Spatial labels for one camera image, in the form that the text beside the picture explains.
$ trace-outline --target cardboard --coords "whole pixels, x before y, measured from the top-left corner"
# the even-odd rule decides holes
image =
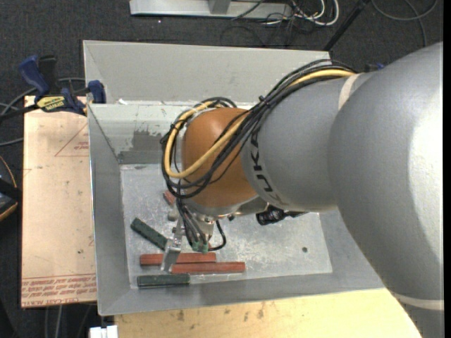
[[[97,299],[88,144],[84,116],[25,114],[23,308]]]

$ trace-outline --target gray robot arm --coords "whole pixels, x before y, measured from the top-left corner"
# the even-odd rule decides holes
[[[425,337],[443,334],[443,44],[369,74],[313,84],[245,144],[259,198],[338,208]]]

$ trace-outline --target yellow clamp label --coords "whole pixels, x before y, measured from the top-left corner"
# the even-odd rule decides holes
[[[61,106],[65,106],[64,100],[64,96],[44,96],[36,103],[36,105],[38,105],[41,109],[50,111]]]

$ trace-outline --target blue clamp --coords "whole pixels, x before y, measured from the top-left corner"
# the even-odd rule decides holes
[[[56,59],[53,60],[45,60],[46,68],[50,66],[50,69],[53,70]],[[75,113],[80,115],[85,115],[86,104],[79,101],[76,97],[75,92],[72,92],[69,88],[62,88],[61,92],[58,93],[59,88],[56,86],[54,81],[51,82],[51,86],[47,83],[45,79],[45,74],[42,74],[38,68],[38,58],[36,55],[30,56],[26,58],[20,65],[19,71],[24,80],[35,87],[39,94],[35,97],[35,105],[38,108],[41,108],[43,111],[47,113],[52,113],[55,111],[67,111],[69,113]],[[53,71],[48,72],[47,75],[53,75]],[[100,81],[93,80],[88,83],[86,89],[82,89],[77,93],[91,93],[92,102],[96,104],[105,104],[106,103],[106,95],[104,86]]]

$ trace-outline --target yellow cable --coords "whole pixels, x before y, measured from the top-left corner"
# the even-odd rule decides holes
[[[315,73],[300,77],[299,79],[292,82],[289,86],[299,84],[300,82],[304,82],[306,80],[315,79],[317,77],[323,77],[323,76],[346,77],[346,76],[350,76],[350,75],[354,75],[354,74],[355,73],[351,73],[350,71],[344,71],[344,70],[339,70],[339,69],[322,70],[322,71],[317,71]]]
[[[295,84],[299,84],[301,82],[310,80],[310,79],[316,79],[317,77],[324,77],[324,76],[336,76],[336,77],[347,77],[350,75],[353,75],[354,73],[339,70],[339,69],[329,69],[329,70],[322,70],[317,71],[315,73],[311,73],[308,75],[305,75],[304,77],[300,77],[299,79],[292,82],[289,86],[293,86]],[[187,177],[188,175],[191,175],[194,173],[197,169],[199,169],[202,164],[206,162],[206,160],[212,156],[218,148],[221,147],[222,144],[224,144],[226,141],[228,141],[233,134],[237,131],[237,129],[240,127],[242,121],[246,118],[243,116],[241,119],[238,119],[237,122],[199,159],[197,159],[189,168],[185,169],[181,172],[175,172],[171,169],[171,162],[169,161],[169,156],[171,153],[172,145],[174,143],[175,136],[178,133],[178,128],[180,127],[182,121],[184,121],[186,118],[189,118],[191,115],[194,115],[197,111],[204,110],[206,107],[203,108],[196,108],[192,109],[191,111],[186,112],[183,114],[180,119],[175,123],[175,129],[170,135],[168,139],[168,143],[166,145],[166,151],[165,151],[165,157],[164,157],[164,170],[166,171],[166,174],[168,176],[173,178],[182,179],[184,177]]]

